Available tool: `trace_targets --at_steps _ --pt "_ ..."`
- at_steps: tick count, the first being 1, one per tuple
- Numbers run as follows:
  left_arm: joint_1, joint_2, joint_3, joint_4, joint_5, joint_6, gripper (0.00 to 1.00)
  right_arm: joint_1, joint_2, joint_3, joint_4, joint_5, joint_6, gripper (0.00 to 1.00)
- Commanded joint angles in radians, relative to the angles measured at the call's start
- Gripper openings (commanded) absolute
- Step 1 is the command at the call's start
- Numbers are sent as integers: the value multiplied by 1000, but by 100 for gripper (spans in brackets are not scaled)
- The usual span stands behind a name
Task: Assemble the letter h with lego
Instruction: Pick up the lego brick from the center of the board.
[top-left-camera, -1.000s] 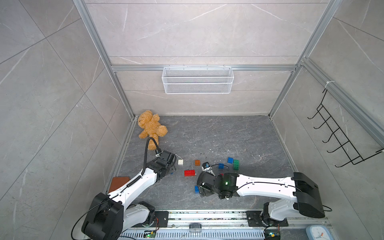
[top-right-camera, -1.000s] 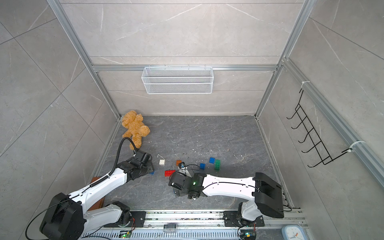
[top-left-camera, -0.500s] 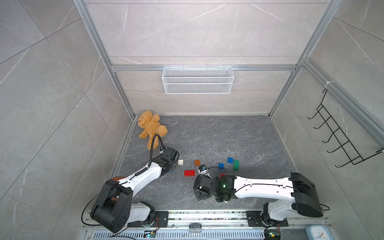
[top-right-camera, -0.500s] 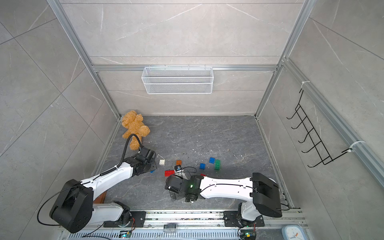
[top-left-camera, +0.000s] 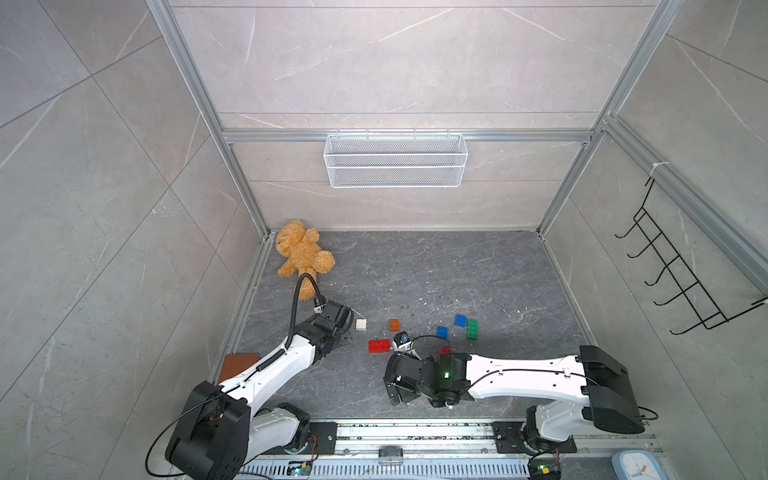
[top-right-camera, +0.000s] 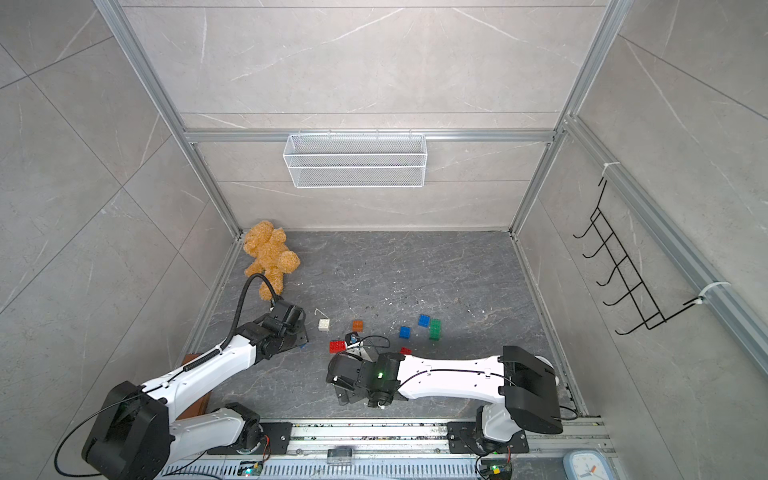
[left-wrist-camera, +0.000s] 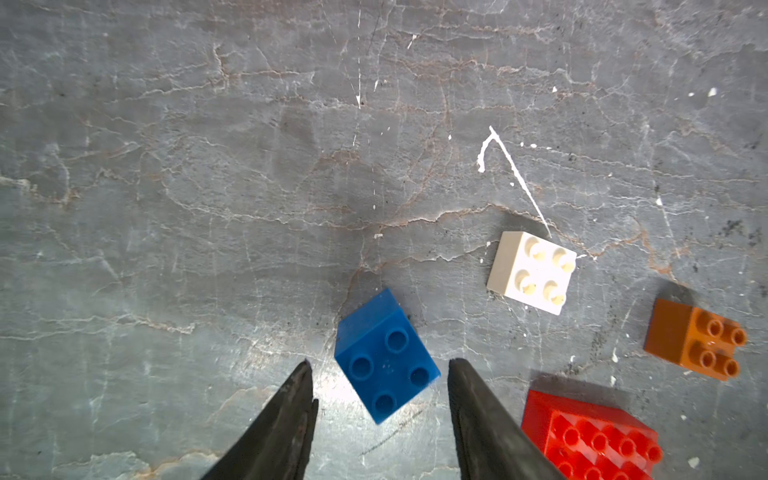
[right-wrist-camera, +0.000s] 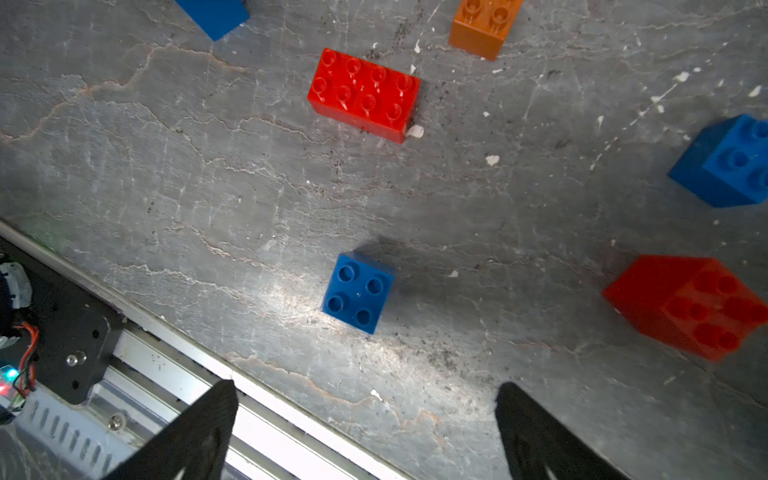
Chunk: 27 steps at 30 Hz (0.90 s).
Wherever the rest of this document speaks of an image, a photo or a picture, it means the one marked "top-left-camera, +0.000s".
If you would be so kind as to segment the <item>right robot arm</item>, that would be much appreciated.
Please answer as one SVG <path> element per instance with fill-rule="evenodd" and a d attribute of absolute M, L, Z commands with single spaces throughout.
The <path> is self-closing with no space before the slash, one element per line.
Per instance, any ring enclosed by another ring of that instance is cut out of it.
<path fill-rule="evenodd" d="M 383 380 L 394 405 L 420 397 L 435 408 L 496 397 L 540 399 L 527 410 L 516 435 L 530 454 L 553 450 L 575 435 L 645 430 L 628 369 L 593 345 L 581 346 L 576 355 L 543 360 L 396 352 Z"/>

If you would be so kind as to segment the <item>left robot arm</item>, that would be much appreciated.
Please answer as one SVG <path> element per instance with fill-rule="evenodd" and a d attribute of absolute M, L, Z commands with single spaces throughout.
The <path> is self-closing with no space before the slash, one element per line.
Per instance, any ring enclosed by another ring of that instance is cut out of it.
<path fill-rule="evenodd" d="M 259 455 L 273 448 L 316 453 L 311 417 L 283 402 L 267 401 L 289 380 L 337 348 L 354 322 L 352 309 L 316 291 L 312 315 L 296 321 L 291 306 L 289 330 L 267 357 L 218 384 L 203 381 L 190 393 L 182 413 L 164 428 L 164 457 L 177 476 L 233 479 Z"/>

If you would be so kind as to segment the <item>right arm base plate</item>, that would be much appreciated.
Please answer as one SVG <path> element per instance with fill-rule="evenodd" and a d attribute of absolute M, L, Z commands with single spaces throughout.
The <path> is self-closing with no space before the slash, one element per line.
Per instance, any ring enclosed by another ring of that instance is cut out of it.
<path fill-rule="evenodd" d="M 495 421 L 491 423 L 497 452 L 524 453 L 530 456 L 548 453 L 576 453 L 572 437 L 565 441 L 547 440 L 540 436 L 534 426 L 524 422 Z"/>

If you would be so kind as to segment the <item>red long lego brick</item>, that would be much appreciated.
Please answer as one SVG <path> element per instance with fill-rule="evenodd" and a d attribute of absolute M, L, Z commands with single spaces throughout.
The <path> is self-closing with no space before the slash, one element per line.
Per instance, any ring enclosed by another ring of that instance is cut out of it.
<path fill-rule="evenodd" d="M 368 351 L 371 354 L 388 353 L 392 350 L 390 340 L 370 340 L 368 342 Z"/>

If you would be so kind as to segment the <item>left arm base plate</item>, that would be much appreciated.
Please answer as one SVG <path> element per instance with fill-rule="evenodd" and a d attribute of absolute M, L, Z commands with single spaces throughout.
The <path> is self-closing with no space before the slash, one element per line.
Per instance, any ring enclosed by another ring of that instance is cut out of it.
<path fill-rule="evenodd" d="M 266 451 L 268 455 L 330 455 L 335 452 L 338 424 L 336 422 L 301 423 L 294 438 L 285 446 Z"/>

